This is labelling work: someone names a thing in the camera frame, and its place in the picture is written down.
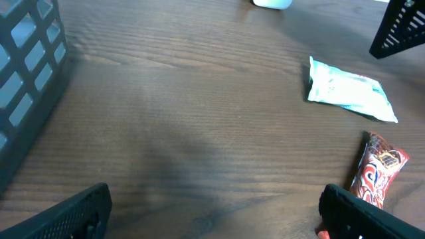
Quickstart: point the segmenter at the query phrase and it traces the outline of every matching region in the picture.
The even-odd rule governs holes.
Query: light blue packet
[[[309,101],[334,104],[378,120],[398,123],[381,84],[376,80],[328,66],[310,56],[311,81]]]

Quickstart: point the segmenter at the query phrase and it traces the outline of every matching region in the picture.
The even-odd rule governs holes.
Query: red candy wrapper
[[[370,132],[350,193],[382,209],[390,184],[408,160],[409,156],[402,149],[389,145],[380,135]],[[330,238],[327,231],[319,232],[318,236]]]

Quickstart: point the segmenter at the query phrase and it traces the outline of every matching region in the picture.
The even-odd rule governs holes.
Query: dark brown tabletop
[[[0,200],[0,230],[98,182],[106,238],[314,238],[361,136],[411,160],[384,209],[425,230],[425,46],[369,54],[386,3],[61,0],[71,83]],[[378,80],[399,120],[306,102],[309,56]]]

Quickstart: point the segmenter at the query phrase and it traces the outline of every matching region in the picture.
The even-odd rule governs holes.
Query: snack packet
[[[398,123],[381,84],[376,80],[328,66],[310,56],[310,81],[313,85],[309,101],[333,104],[378,120]]]
[[[409,156],[402,149],[389,145],[380,135],[370,132],[350,193],[382,209],[390,184],[408,160]],[[319,232],[318,236],[330,239],[327,231]]]

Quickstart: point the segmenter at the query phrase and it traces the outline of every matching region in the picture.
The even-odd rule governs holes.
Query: white packet
[[[347,110],[398,123],[381,84],[366,76],[345,72],[310,56],[309,101],[341,106]]]

